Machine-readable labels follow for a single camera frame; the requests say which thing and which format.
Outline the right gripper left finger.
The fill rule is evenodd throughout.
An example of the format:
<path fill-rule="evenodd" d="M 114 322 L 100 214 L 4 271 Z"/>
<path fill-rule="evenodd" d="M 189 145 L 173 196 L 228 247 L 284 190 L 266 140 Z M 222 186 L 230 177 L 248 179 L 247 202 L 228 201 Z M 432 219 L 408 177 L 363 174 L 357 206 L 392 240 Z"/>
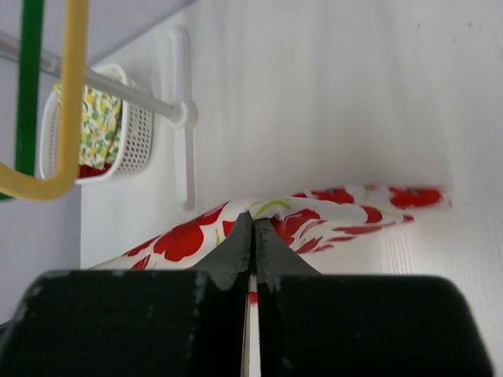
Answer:
<path fill-rule="evenodd" d="M 186 270 L 60 270 L 1 333 L 4 376 L 242 376 L 252 220 Z"/>

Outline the green hanger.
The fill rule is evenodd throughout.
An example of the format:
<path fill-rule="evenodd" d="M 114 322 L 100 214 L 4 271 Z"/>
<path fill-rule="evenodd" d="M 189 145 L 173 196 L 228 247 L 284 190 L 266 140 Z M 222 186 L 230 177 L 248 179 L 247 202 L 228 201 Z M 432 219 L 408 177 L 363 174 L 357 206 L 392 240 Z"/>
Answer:
<path fill-rule="evenodd" d="M 42 48 L 43 1 L 24 1 L 17 86 L 17 127 L 14 148 L 15 171 L 35 174 L 35 144 L 39 95 L 39 67 Z"/>

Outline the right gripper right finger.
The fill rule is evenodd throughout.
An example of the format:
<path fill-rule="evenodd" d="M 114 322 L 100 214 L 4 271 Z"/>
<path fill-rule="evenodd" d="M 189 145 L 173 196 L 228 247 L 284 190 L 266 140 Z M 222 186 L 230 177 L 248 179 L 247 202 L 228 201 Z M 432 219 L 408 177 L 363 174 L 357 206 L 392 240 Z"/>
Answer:
<path fill-rule="evenodd" d="M 439 276 L 324 275 L 255 227 L 264 376 L 491 376 L 462 293 Z"/>

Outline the red poppy floral skirt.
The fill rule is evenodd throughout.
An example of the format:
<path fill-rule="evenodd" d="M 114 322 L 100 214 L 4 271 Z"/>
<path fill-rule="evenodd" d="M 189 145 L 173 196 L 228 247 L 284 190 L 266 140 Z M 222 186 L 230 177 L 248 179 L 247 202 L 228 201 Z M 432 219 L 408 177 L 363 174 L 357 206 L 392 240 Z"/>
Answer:
<path fill-rule="evenodd" d="M 371 250 L 379 232 L 451 206 L 444 188 L 395 185 L 345 185 L 273 199 L 235 199 L 98 268 L 179 270 L 228 290 L 240 273 L 251 270 L 259 245 L 268 277 L 311 270 L 379 273 Z"/>

